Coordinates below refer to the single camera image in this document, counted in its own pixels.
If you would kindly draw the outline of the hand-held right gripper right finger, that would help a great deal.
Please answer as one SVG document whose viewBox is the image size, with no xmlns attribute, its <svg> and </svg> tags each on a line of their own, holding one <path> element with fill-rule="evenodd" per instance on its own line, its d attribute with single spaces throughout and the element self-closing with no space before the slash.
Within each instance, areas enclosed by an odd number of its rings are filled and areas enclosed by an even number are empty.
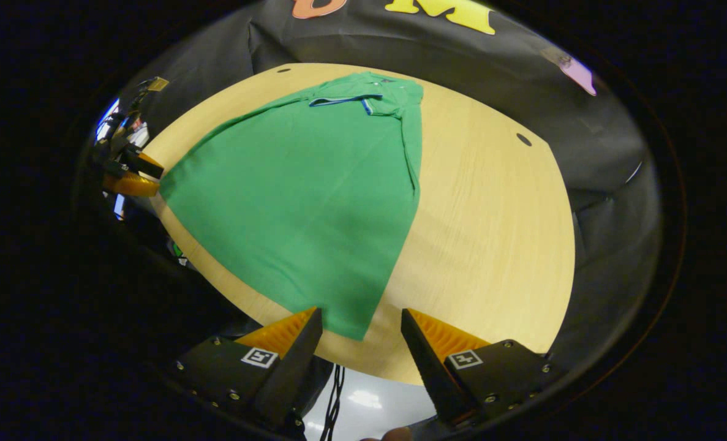
<svg viewBox="0 0 727 441">
<path fill-rule="evenodd" d="M 515 340 L 489 343 L 413 308 L 402 310 L 401 333 L 438 419 L 450 426 L 498 418 L 563 377 Z"/>
</svg>

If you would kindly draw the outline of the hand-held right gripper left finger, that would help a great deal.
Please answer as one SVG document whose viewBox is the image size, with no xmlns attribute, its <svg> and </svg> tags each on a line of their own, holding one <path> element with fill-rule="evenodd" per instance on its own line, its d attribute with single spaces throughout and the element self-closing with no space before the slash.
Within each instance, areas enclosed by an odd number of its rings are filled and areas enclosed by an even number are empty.
<svg viewBox="0 0 727 441">
<path fill-rule="evenodd" d="M 170 363 L 170 379 L 212 409 L 282 429 L 323 333 L 311 307 L 242 337 L 214 335 Z"/>
</svg>

